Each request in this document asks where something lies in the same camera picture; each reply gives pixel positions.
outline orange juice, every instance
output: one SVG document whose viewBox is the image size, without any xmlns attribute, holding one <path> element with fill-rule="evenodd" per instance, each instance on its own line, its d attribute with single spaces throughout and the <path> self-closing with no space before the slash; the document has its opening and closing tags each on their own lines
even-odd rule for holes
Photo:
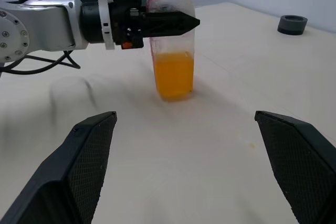
<svg viewBox="0 0 336 224">
<path fill-rule="evenodd" d="M 155 54 L 156 88 L 165 100 L 179 100 L 193 91 L 194 58 L 188 52 Z"/>
</svg>

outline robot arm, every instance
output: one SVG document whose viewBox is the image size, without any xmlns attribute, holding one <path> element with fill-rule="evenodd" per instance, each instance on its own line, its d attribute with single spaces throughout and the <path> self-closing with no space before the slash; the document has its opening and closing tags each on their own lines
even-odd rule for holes
<svg viewBox="0 0 336 224">
<path fill-rule="evenodd" d="M 147 13 L 141 0 L 0 2 L 0 62 L 37 50 L 86 49 L 88 43 L 142 48 L 145 37 L 178 36 L 199 24 L 181 12 Z"/>
</svg>

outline table surface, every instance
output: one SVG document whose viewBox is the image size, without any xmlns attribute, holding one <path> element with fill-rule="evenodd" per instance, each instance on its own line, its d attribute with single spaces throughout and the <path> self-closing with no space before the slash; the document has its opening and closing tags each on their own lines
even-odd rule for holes
<svg viewBox="0 0 336 224">
<path fill-rule="evenodd" d="M 276 180 L 256 110 L 312 123 L 336 139 L 336 40 L 308 27 L 277 32 L 278 18 L 223 3 L 197 9 L 195 92 L 163 102 L 144 49 L 73 53 L 56 67 L 0 79 L 0 216 L 39 164 L 83 119 L 118 122 L 92 223 L 297 223 Z M 56 58 L 59 53 L 37 52 Z M 25 60 L 21 69 L 43 63 Z"/>
</svg>

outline black rubber ring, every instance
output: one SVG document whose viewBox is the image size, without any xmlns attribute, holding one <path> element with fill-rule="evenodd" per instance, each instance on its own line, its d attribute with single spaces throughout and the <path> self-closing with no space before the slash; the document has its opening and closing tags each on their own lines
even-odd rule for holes
<svg viewBox="0 0 336 224">
<path fill-rule="evenodd" d="M 307 18 L 296 15 L 285 15 L 280 18 L 278 32 L 288 35 L 301 35 L 303 34 Z"/>
</svg>

